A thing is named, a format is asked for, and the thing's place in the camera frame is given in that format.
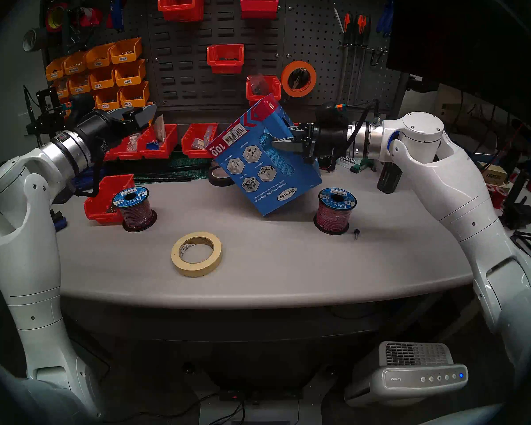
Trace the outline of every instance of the tape roll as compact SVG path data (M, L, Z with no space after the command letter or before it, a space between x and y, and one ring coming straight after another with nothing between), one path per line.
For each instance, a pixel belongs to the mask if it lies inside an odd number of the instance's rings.
M185 262L181 256L192 245L204 244L212 248L212 254L208 259L199 263ZM197 231L184 235L175 242L171 249L171 261L182 275L187 277L200 277L215 270L222 260L222 244L220 239L206 231Z
M309 72L309 81L301 88L291 89L289 86L289 76L292 72L298 68L304 68ZM303 61L294 61L291 62L287 67L285 67L281 73L281 84L283 85L284 91L291 97L303 97L309 94L312 89L315 87L316 83L316 73L315 69L308 62Z

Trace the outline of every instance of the red storage bin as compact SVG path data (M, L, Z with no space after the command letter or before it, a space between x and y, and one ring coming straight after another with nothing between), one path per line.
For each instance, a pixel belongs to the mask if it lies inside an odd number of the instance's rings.
M157 0L157 10L166 21L202 21L204 0Z
M244 65L244 44L221 44L207 47L207 64L213 74L239 74Z
M279 0L240 0L242 19L275 19Z
M85 200L85 215L102 225L121 224L120 211L113 207L109 212L112 200L118 192L134 186L134 175L105 176L98 186L98 195Z
M137 150L135 152L128 152L126 150L126 147L128 146L128 142L130 141L129 137L124 137L122 139L122 143L120 143L118 146L113 147L110 149L106 155L104 156L105 161L114 161L114 160L140 160L141 159L141 153L139 151L140 149L140 140L141 136L137 139Z
M264 76L264 79L269 88L269 93L273 94L273 97L275 98L275 100L280 100L281 99L281 82L279 81L277 76ZM250 81L246 79L246 98L250 101L250 105L253 105L258 100L263 99L265 96L267 96L267 94L264 96L257 96L255 94L252 94L252 85L250 84Z
M160 144L158 150L146 149L146 145L156 139L153 126L144 130L144 133L137 140L137 148L140 155L146 158L169 158L169 154L177 145L177 125L165 125L165 141Z
M185 132L185 135L181 139L181 149L183 153L189 158L212 158L212 155L209 151L205 149L193 149L191 145L196 138L204 139L204 134L207 131L207 127L212 126L212 132L210 141L213 141L216 135L216 129L218 128L218 123L193 123Z

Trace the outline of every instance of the shop towel box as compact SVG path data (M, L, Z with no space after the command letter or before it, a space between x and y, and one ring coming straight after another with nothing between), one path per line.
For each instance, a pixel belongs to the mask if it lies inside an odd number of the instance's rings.
M293 122L269 94L206 146L264 216L322 181L316 161L306 164L300 155L271 146L293 136L289 126Z

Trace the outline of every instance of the black pegboard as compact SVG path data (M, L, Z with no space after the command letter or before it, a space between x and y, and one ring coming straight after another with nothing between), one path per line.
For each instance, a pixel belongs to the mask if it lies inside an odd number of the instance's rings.
M389 38L375 32L385 0L337 0L336 3L342 19L346 12L371 15L369 48L387 51ZM203 21L194 23L165 21L157 10L157 0L129 0L123 16L123 32L99 28L91 46L141 36L150 100L160 110L196 115L204 110L247 109L246 77L256 73L279 77L283 68L296 60L313 65L317 82L305 97L293 99L284 94L284 107L292 111L310 110L325 101L336 100L344 49L339 44L342 34L329 0L279 0L275 20L242 20L239 0L205 0ZM212 74L206 51L213 44L244 44L241 74ZM356 50L356 61L353 57L354 49L350 48L340 100L349 103L354 101L362 49ZM377 66L371 66L370 59L371 50L367 50L356 102L378 98L382 112L388 113L400 73L386 68L386 53Z

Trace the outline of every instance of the gray table top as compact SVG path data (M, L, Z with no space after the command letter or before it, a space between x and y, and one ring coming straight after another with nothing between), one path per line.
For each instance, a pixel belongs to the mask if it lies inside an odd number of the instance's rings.
M408 180L387 195L376 189L378 176L337 166L323 173L320 186L266 217L235 185L152 184L157 222L139 233L89 221L84 198L73 197L54 206L68 220L57 233L61 292L161 308L282 308L394 299L470 283L458 243L423 208ZM346 189L358 200L347 234L326 235L312 223L325 187ZM361 230L357 241L355 228ZM175 270L170 252L195 231L218 236L223 257L215 271L190 278Z

